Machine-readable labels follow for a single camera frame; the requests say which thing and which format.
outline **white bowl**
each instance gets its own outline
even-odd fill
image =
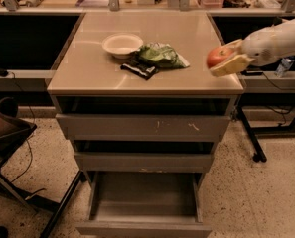
[[[103,48],[118,59],[128,59],[143,45],[143,40],[133,34],[115,34],[102,42]]]

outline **cabinet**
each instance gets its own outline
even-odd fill
[[[120,70],[101,41],[117,32],[169,43],[191,66],[145,81]],[[204,57],[219,39],[201,12],[92,11],[48,91],[92,188],[84,235],[207,237],[201,182],[243,87],[213,78]]]

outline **apple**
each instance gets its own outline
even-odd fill
[[[233,52],[233,48],[225,46],[219,46],[212,49],[207,55],[207,67],[211,68],[213,66],[216,66],[220,62],[223,62],[229,56],[231,56]]]

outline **floor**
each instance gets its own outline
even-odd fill
[[[44,188],[38,195],[60,201],[77,172],[73,150],[52,115],[36,117],[38,128],[29,140],[33,160],[14,185],[29,192]],[[277,118],[281,121],[281,116],[272,117],[274,121],[251,123],[273,126]],[[230,122],[199,191],[204,223],[213,229],[209,238],[295,238],[295,138],[260,143],[266,163],[252,160],[254,150],[241,122]],[[24,144],[3,167],[3,175],[15,179],[30,160]],[[88,183],[80,183],[50,237],[81,237],[75,224],[86,219],[89,197]],[[47,211],[34,212],[0,196],[0,225],[8,228],[10,238],[39,237],[49,218]]]

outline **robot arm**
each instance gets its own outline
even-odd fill
[[[295,19],[251,33],[244,40],[226,44],[234,50],[225,61],[210,67],[214,76],[246,70],[250,65],[264,66],[295,56]]]

